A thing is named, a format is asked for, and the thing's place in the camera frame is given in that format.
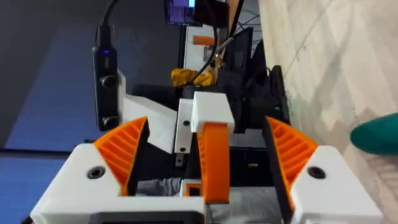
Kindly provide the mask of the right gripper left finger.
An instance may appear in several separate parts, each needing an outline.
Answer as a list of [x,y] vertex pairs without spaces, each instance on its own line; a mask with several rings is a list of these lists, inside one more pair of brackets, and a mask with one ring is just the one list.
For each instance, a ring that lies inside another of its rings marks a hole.
[[30,213],[33,223],[204,223],[202,197],[139,196],[146,116],[78,145]]

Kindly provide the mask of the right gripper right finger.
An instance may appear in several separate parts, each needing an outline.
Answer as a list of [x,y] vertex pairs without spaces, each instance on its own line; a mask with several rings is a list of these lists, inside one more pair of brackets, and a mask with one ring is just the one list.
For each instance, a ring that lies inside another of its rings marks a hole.
[[383,214],[333,146],[278,119],[262,129],[284,223],[381,223]]

